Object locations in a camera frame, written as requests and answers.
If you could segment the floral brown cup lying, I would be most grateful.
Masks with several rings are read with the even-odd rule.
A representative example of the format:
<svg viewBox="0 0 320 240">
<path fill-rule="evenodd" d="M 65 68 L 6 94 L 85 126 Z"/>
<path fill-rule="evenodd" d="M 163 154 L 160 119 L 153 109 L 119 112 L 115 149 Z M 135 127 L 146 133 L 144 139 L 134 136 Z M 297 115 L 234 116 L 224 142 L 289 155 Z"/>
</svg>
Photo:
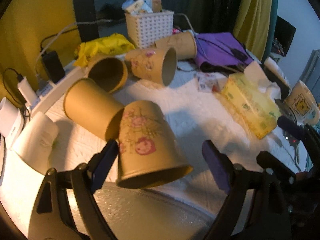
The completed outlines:
<svg viewBox="0 0 320 240">
<path fill-rule="evenodd" d="M 176 72 L 177 55 L 172 47 L 136 49 L 125 55 L 125 62 L 134 76 L 168 86 Z"/>
</svg>

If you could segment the white charger plug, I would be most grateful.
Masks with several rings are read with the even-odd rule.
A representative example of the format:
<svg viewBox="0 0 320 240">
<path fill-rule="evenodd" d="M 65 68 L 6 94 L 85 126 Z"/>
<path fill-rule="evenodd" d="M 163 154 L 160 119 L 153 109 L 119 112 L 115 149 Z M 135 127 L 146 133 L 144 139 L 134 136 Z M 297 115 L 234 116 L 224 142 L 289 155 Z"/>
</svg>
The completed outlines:
<svg viewBox="0 0 320 240">
<path fill-rule="evenodd" d="M 38 100 L 38 96 L 30 86 L 26 77 L 18 77 L 17 88 L 30 106 Z"/>
</svg>

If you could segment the white power strip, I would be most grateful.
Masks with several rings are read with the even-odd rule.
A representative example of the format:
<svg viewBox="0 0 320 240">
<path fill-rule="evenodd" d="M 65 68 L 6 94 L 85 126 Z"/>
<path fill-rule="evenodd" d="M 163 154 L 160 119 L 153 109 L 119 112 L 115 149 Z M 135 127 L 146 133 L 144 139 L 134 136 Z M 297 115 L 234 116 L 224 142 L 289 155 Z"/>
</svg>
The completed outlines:
<svg viewBox="0 0 320 240">
<path fill-rule="evenodd" d="M 74 61 L 64 67 L 65 76 L 57 83 L 47 81 L 42 89 L 36 92 L 38 99 L 29 106 L 26 104 L 30 117 L 33 118 L 36 113 L 46 113 L 54 103 L 61 98 L 69 87 L 85 75 L 85 68 L 73 66 Z"/>
</svg>

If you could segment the floral brown paper cup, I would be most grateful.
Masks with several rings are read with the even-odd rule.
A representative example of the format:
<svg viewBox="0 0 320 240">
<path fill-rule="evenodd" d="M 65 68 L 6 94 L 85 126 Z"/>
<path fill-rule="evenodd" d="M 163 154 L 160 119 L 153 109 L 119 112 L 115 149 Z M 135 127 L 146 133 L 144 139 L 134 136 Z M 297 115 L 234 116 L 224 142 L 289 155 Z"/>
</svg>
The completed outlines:
<svg viewBox="0 0 320 240">
<path fill-rule="evenodd" d="M 120 122 L 118 179 L 125 189 L 164 185 L 188 175 L 193 167 L 156 103 L 128 104 Z"/>
</svg>

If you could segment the brown cup open front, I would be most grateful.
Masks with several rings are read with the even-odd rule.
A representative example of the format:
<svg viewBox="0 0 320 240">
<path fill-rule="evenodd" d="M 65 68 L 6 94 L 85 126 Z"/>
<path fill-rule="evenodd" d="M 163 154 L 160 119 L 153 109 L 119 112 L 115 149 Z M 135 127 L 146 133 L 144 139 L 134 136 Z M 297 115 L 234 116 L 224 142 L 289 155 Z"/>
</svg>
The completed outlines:
<svg viewBox="0 0 320 240">
<path fill-rule="evenodd" d="M 124 61 L 106 55 L 98 55 L 88 63 L 87 77 L 108 93 L 120 90 L 128 78 Z"/>
</svg>

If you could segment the black power adapter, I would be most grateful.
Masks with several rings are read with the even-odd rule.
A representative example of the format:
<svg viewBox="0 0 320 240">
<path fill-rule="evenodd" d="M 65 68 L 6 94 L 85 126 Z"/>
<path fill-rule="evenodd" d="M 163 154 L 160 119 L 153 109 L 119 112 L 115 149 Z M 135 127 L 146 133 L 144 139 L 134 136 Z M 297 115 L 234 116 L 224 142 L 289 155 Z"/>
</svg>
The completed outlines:
<svg viewBox="0 0 320 240">
<path fill-rule="evenodd" d="M 58 83 L 65 77 L 65 70 L 56 51 L 42 54 L 41 59 L 50 81 Z"/>
</svg>

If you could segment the yellow curtain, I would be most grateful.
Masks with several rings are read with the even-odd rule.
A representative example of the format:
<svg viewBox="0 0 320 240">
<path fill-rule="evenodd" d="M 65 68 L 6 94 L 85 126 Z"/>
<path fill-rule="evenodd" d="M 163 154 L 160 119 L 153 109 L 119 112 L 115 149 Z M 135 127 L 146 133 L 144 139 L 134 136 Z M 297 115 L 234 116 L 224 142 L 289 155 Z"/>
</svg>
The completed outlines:
<svg viewBox="0 0 320 240">
<path fill-rule="evenodd" d="M 259 60 L 267 44 L 272 0 L 241 0 L 233 35 Z"/>
<path fill-rule="evenodd" d="M 47 45 L 44 38 L 74 22 L 73 0 L 12 0 L 1 17 L 1 97 L 15 105 L 24 101 L 17 89 L 16 72 L 38 90 L 37 77 L 48 79 L 38 59 Z"/>
</svg>

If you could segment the yellow curtain right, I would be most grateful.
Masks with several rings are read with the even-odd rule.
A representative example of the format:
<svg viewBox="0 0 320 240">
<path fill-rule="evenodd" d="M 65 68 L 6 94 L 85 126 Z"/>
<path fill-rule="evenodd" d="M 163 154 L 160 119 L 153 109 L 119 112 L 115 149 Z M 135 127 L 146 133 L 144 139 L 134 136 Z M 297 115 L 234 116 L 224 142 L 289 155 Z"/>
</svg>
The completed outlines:
<svg viewBox="0 0 320 240">
<path fill-rule="evenodd" d="M 241 0 L 233 35 L 259 60 L 267 44 L 272 0 Z"/>
</svg>

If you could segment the white desk lamp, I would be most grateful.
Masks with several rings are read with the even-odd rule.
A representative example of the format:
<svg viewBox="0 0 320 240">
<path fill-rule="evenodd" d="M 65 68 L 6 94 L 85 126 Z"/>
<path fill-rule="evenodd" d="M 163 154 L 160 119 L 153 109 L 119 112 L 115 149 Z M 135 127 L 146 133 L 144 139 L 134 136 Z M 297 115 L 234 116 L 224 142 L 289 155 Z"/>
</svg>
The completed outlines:
<svg viewBox="0 0 320 240">
<path fill-rule="evenodd" d="M 6 97 L 0 104 L 0 131 L 5 139 L 6 148 L 10 149 L 23 129 L 23 116 Z"/>
</svg>

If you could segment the yellow plastic bag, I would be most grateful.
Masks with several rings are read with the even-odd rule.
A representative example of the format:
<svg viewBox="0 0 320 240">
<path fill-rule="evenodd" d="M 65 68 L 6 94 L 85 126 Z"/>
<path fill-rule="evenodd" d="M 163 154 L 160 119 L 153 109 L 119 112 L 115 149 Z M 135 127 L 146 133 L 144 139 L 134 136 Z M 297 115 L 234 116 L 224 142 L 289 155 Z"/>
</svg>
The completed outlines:
<svg viewBox="0 0 320 240">
<path fill-rule="evenodd" d="M 135 50 L 135 46 L 122 34 L 114 33 L 110 36 L 97 38 L 79 44 L 75 51 L 74 66 L 87 67 L 91 58 L 98 54 L 116 56 Z"/>
</svg>

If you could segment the purple cloth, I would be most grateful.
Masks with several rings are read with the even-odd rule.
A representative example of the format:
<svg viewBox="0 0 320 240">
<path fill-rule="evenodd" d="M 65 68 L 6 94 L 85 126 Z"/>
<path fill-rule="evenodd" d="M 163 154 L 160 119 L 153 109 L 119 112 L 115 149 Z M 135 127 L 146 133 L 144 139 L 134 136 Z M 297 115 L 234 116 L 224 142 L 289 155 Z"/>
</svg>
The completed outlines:
<svg viewBox="0 0 320 240">
<path fill-rule="evenodd" d="M 245 46 L 229 32 L 198 34 L 195 41 L 197 54 L 194 61 L 203 72 L 223 69 L 243 72 L 254 61 Z"/>
</svg>

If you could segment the yellow tissue box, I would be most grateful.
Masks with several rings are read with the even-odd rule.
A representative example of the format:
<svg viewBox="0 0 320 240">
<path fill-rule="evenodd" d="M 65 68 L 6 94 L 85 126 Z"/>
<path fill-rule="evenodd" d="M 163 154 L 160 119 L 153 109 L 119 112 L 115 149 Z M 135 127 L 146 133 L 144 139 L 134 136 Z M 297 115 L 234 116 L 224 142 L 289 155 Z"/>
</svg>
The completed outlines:
<svg viewBox="0 0 320 240">
<path fill-rule="evenodd" d="M 244 123 L 258 139 L 263 139 L 277 126 L 280 110 L 273 100 L 260 92 L 244 74 L 228 77 L 221 95 L 232 105 Z"/>
</svg>

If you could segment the cream bear mug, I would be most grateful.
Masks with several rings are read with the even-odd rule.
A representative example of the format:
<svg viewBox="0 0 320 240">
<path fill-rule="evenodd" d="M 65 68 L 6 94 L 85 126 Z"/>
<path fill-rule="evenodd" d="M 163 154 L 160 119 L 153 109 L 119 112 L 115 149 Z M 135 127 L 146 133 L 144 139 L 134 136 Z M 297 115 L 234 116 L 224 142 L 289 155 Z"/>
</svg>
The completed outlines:
<svg viewBox="0 0 320 240">
<path fill-rule="evenodd" d="M 293 111 L 298 124 L 315 126 L 319 122 L 319 107 L 303 81 L 299 80 L 295 84 L 284 102 Z"/>
</svg>

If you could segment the white tube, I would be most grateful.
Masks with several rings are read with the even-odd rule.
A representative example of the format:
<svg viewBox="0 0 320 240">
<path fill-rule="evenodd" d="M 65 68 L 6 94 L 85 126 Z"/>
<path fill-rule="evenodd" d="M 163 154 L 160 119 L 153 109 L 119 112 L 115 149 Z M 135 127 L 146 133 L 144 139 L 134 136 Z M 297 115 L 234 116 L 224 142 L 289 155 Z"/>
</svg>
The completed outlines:
<svg viewBox="0 0 320 240">
<path fill-rule="evenodd" d="M 263 70 L 267 78 L 272 83 L 276 83 L 281 89 L 291 89 L 287 77 L 285 76 L 281 68 L 278 66 L 278 64 L 274 61 L 274 59 L 268 57 L 263 63 Z"/>
</svg>

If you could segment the round grey placemat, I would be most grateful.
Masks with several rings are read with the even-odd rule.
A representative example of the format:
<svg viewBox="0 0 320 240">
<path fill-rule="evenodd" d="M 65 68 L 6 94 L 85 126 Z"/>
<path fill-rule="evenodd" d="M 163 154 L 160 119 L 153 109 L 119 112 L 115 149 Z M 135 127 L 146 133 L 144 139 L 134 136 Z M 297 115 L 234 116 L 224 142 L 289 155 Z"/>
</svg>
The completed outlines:
<svg viewBox="0 0 320 240">
<path fill-rule="evenodd" d="M 117 239 L 203 239 L 214 219 L 152 190 L 105 182 L 93 195 Z"/>
</svg>

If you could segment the plain brown paper cup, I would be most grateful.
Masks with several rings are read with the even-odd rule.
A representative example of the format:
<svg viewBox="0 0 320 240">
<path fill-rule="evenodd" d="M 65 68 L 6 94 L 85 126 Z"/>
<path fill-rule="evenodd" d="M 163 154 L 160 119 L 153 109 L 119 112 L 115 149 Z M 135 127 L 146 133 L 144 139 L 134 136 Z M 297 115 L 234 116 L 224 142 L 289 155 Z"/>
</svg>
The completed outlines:
<svg viewBox="0 0 320 240">
<path fill-rule="evenodd" d="M 92 79 L 71 85 L 63 100 L 65 115 L 104 141 L 117 139 L 124 105 Z"/>
</svg>

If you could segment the yellow curtain left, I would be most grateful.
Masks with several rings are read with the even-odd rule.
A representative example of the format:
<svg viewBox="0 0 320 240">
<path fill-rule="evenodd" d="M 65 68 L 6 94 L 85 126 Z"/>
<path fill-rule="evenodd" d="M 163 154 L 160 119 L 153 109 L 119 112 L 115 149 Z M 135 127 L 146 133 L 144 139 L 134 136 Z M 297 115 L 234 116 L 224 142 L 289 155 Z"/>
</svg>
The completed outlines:
<svg viewBox="0 0 320 240">
<path fill-rule="evenodd" d="M 47 45 L 44 38 L 74 22 L 73 0 L 12 0 L 1 17 L 1 97 L 15 105 L 24 101 L 17 89 L 16 72 L 38 90 L 37 77 L 48 79 L 38 59 Z"/>
</svg>

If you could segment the white paper cup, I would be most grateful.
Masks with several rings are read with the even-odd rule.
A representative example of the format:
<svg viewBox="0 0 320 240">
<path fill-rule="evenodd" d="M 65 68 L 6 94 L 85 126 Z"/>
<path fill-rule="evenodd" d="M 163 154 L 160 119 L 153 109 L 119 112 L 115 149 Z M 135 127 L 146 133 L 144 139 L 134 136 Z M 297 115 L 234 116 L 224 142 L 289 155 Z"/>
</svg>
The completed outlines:
<svg viewBox="0 0 320 240">
<path fill-rule="evenodd" d="M 11 147 L 28 166 L 40 174 L 49 169 L 49 156 L 59 128 L 51 118 L 38 112 Z"/>
</svg>

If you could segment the brown cup near basket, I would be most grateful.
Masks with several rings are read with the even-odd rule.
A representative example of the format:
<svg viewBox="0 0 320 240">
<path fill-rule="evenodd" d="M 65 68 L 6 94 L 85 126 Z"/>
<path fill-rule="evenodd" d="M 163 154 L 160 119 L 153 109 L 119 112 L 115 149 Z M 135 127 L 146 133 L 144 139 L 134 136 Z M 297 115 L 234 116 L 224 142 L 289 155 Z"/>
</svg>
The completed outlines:
<svg viewBox="0 0 320 240">
<path fill-rule="evenodd" d="M 197 54 L 197 45 L 194 36 L 189 32 L 174 34 L 155 41 L 156 48 L 172 47 L 176 50 L 177 60 L 194 59 Z"/>
</svg>

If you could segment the black monitor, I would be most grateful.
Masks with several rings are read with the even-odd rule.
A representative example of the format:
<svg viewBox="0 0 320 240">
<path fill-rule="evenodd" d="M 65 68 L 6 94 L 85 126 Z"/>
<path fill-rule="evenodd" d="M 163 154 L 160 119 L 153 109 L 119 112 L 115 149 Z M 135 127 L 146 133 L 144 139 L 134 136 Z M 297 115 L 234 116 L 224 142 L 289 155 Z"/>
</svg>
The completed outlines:
<svg viewBox="0 0 320 240">
<path fill-rule="evenodd" d="M 286 56 L 295 32 L 296 28 L 292 24 L 277 16 L 271 52 L 280 56 Z"/>
</svg>

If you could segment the white plastic basket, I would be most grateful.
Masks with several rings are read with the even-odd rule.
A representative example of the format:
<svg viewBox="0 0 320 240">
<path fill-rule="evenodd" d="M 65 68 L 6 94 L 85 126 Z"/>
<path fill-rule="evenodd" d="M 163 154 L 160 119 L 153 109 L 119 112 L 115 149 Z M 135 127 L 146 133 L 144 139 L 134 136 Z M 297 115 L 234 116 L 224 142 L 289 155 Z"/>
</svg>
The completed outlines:
<svg viewBox="0 0 320 240">
<path fill-rule="evenodd" d="M 129 40 L 136 48 L 145 49 L 155 41 L 171 36 L 174 14 L 170 10 L 139 15 L 125 13 Z"/>
</svg>

